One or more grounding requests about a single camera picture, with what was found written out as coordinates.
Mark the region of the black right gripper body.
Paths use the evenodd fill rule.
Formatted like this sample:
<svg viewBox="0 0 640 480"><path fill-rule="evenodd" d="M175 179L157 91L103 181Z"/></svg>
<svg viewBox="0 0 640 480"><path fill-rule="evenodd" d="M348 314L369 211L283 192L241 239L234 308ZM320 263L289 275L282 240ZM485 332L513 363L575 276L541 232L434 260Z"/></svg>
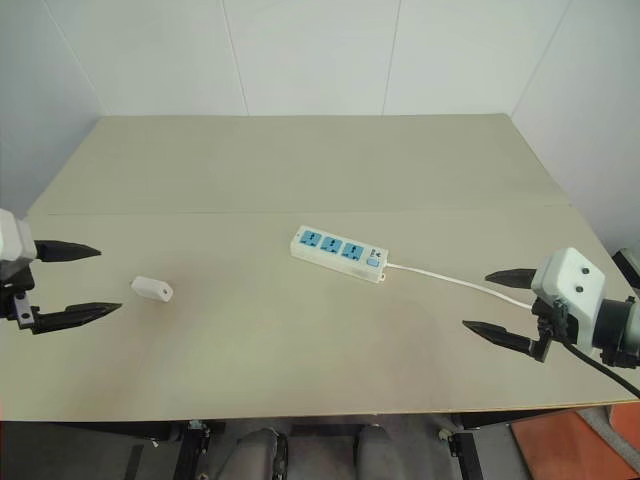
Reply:
<svg viewBox="0 0 640 480"><path fill-rule="evenodd" d="M568 306L561 300L549 305L538 297L532 306L532 314L537 317L539 338L532 342L530 353L536 361L543 363L552 341L565 343L568 340Z"/></svg>

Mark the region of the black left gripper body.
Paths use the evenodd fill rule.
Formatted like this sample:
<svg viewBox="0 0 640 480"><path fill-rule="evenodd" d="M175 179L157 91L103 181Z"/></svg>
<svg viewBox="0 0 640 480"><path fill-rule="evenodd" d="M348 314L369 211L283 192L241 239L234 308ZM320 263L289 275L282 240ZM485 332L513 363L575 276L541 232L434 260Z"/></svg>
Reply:
<svg viewBox="0 0 640 480"><path fill-rule="evenodd" d="M1 318L16 321L20 329L36 331L38 309L33 307L28 292L35 287L29 266L1 281Z"/></svg>

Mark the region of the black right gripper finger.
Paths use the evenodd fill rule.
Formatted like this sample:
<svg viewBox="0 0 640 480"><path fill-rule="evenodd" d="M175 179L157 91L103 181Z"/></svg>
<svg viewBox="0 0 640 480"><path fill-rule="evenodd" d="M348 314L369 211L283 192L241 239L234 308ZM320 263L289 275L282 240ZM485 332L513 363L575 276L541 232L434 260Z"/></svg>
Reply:
<svg viewBox="0 0 640 480"><path fill-rule="evenodd" d="M464 320L462 324L494 345L523 354L531 354L537 342L528 337L509 332L506 328L480 321Z"/></svg>
<svg viewBox="0 0 640 480"><path fill-rule="evenodd" d="M485 276L485 280L509 288L530 288L534 276L534 269L516 268L490 273Z"/></svg>

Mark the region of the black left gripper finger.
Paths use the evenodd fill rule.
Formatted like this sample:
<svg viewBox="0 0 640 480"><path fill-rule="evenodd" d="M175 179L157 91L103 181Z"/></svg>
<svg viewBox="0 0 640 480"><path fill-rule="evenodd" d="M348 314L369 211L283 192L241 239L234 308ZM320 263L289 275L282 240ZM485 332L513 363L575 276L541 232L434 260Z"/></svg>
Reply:
<svg viewBox="0 0 640 480"><path fill-rule="evenodd" d="M37 335L80 327L109 315L121 306L121 303L92 302L71 305L61 312L46 314L35 309L34 324L30 330Z"/></svg>
<svg viewBox="0 0 640 480"><path fill-rule="evenodd" d="M35 247L37 259L45 263L71 262L101 255L93 247L57 240L36 240Z"/></svg>

